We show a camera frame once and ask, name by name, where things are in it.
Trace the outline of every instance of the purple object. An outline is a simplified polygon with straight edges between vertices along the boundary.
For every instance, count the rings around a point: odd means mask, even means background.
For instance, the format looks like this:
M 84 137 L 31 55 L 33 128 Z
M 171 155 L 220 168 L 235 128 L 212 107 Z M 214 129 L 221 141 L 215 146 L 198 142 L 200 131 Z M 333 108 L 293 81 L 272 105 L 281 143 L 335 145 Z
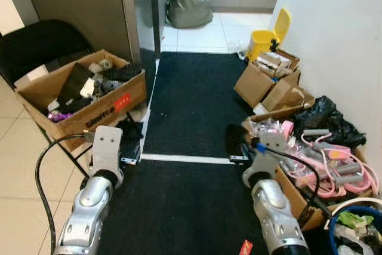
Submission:
M 58 111 L 52 111 L 48 114 L 48 119 L 50 119 L 53 122 L 60 122 L 63 121 L 64 119 L 70 118 L 73 113 L 60 113 Z

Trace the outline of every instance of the black chair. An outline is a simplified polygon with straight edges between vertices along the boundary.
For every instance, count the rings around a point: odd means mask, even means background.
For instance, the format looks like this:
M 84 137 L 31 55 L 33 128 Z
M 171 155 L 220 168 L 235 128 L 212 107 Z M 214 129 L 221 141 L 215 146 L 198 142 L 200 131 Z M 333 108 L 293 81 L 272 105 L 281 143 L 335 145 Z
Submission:
M 92 53 L 93 49 L 73 26 L 60 20 L 40 21 L 0 37 L 0 74 L 14 89 L 16 80 L 40 65 L 82 51 L 84 54 L 89 54 Z M 48 142 L 51 143 L 46 131 L 39 125 L 38 127 Z M 77 160 L 91 146 L 76 158 L 62 145 L 60 147 L 80 171 L 87 176 L 86 171 Z

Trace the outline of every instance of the red sticker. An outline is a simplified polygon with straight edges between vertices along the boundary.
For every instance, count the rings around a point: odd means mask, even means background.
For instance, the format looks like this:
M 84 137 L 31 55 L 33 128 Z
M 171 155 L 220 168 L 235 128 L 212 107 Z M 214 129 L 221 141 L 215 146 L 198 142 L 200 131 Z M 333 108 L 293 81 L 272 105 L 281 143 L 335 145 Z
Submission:
M 126 93 L 114 102 L 115 111 L 118 113 L 130 103 L 130 94 Z
M 239 255 L 251 254 L 252 247 L 253 247 L 252 243 L 250 243 L 248 240 L 244 240 L 244 243 L 243 243 L 243 246 L 241 247 Z

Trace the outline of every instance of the black cable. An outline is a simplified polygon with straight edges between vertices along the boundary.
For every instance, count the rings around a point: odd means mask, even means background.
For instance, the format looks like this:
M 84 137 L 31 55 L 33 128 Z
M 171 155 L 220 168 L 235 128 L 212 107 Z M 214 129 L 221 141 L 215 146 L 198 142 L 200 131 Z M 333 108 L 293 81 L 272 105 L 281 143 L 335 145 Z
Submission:
M 50 229 L 50 237 L 51 237 L 51 247 L 50 247 L 50 254 L 53 255 L 54 249 L 56 247 L 56 229 L 54 227 L 54 220 L 53 220 L 53 215 L 52 211 L 50 210 L 49 203 L 47 200 L 47 197 L 45 196 L 44 190 L 41 185 L 40 181 L 40 166 L 42 159 L 44 158 L 45 154 L 56 144 L 59 142 L 62 142 L 63 140 L 69 140 L 69 139 L 78 139 L 84 137 L 83 134 L 72 134 L 70 136 L 64 136 L 58 140 L 53 141 L 41 154 L 40 157 L 37 160 L 36 163 L 36 169 L 35 169 L 35 181 L 38 189 L 38 193 L 40 194 L 42 203 L 45 208 L 45 212 L 47 213 L 48 221 L 49 221 L 49 229 Z
M 268 148 L 267 146 L 264 146 L 264 147 L 265 147 L 268 151 L 273 152 L 273 153 L 275 153 L 275 154 L 277 154 L 277 155 L 285 156 L 285 157 L 287 157 L 287 158 L 293 159 L 294 161 L 298 161 L 299 163 L 305 165 L 307 168 L 309 168 L 310 170 L 312 170 L 312 171 L 314 172 L 315 176 L 316 176 L 316 187 L 315 187 L 315 190 L 313 191 L 313 194 L 312 194 L 312 196 L 310 197 L 309 201 L 307 202 L 307 204 L 306 204 L 306 206 L 305 206 L 303 212 L 301 212 L 300 216 L 299 216 L 298 219 L 297 219 L 298 224 L 299 224 L 300 227 L 302 228 L 304 225 L 301 225 L 301 224 L 302 224 L 301 221 L 304 219 L 305 214 L 308 212 L 310 206 L 312 206 L 312 204 L 313 204 L 315 198 L 317 197 L 318 190 L 319 190 L 319 188 L 320 188 L 320 175 L 318 174 L 318 172 L 316 171 L 316 169 L 315 169 L 312 165 L 308 164 L 307 162 L 303 161 L 302 159 L 297 158 L 296 156 L 293 156 L 293 155 L 289 155 L 289 154 L 287 154 L 287 153 L 285 153 L 285 152 L 279 152 L 279 151 L 277 151 L 277 150 Z

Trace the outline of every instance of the black plastic bag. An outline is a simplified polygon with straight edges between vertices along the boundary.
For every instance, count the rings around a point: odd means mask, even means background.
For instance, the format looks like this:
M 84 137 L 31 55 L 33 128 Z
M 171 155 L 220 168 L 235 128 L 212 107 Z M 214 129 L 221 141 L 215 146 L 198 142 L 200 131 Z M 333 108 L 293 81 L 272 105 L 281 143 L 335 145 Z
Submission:
M 168 0 L 166 22 L 176 28 L 196 27 L 212 21 L 210 0 Z
M 335 103 L 326 96 L 316 99 L 315 104 L 292 117 L 294 135 L 299 139 L 304 130 L 326 128 L 332 136 L 325 139 L 327 143 L 355 148 L 366 143 L 365 134 L 343 118 Z

